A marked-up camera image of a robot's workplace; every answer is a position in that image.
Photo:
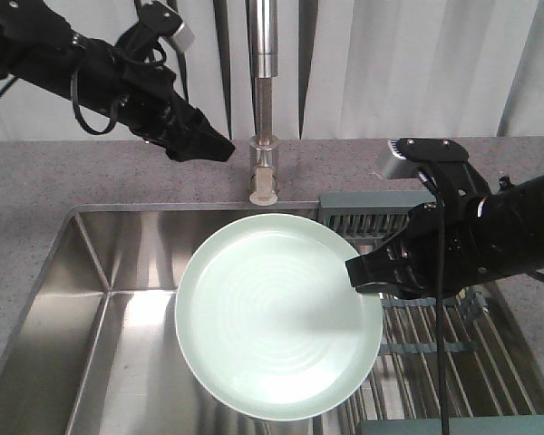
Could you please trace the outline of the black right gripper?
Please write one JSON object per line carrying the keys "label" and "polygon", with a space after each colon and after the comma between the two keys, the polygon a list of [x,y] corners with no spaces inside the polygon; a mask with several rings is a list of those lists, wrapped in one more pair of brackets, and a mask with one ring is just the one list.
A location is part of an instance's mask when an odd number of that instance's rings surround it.
{"label": "black right gripper", "polygon": [[345,268],[361,295],[453,296],[521,273],[521,217],[508,206],[473,201],[463,219],[451,222],[445,209],[421,204],[400,232],[346,260]]}

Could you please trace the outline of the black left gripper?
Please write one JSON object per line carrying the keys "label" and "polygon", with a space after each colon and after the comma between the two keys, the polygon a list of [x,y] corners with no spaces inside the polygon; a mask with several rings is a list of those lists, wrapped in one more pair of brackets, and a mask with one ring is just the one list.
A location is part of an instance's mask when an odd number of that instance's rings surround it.
{"label": "black left gripper", "polygon": [[176,74],[165,65],[158,39],[127,38],[116,45],[79,40],[79,106],[106,116],[101,130],[80,115],[92,135],[123,124],[131,133],[165,149],[170,160],[226,162],[235,146],[216,131],[205,114],[173,89]]}

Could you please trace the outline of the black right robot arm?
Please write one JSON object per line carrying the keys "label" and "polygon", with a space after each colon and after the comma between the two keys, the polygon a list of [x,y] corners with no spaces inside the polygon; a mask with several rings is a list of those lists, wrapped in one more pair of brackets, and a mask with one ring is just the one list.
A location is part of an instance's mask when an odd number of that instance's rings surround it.
{"label": "black right robot arm", "polygon": [[434,203],[412,208],[401,231],[346,261],[352,287],[418,299],[516,275],[544,283],[544,175],[518,186],[503,177],[500,186],[468,201],[457,221]]}

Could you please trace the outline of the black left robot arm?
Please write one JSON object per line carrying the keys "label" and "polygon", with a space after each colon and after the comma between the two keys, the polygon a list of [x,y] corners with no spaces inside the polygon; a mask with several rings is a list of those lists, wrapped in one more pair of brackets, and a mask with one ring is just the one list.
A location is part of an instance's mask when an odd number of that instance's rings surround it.
{"label": "black left robot arm", "polygon": [[235,147],[205,114],[174,90],[160,39],[186,45],[180,15],[159,1],[141,5],[138,20],[114,44],[74,31],[43,1],[0,1],[0,80],[7,75],[70,101],[79,125],[87,108],[165,149],[171,160],[225,162]]}

